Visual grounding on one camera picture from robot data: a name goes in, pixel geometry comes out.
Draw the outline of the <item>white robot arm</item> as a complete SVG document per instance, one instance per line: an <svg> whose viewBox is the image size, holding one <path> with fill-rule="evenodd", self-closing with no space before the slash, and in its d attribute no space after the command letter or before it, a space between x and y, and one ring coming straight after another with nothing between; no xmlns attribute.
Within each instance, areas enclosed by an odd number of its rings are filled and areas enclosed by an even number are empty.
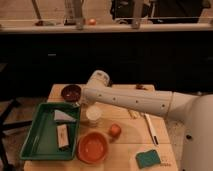
<svg viewBox="0 0 213 171"><path fill-rule="evenodd" d="M181 170L213 171L213 94L119 89L109 82L106 72L95 70L82 87L82 98L181 121L185 124Z"/></svg>

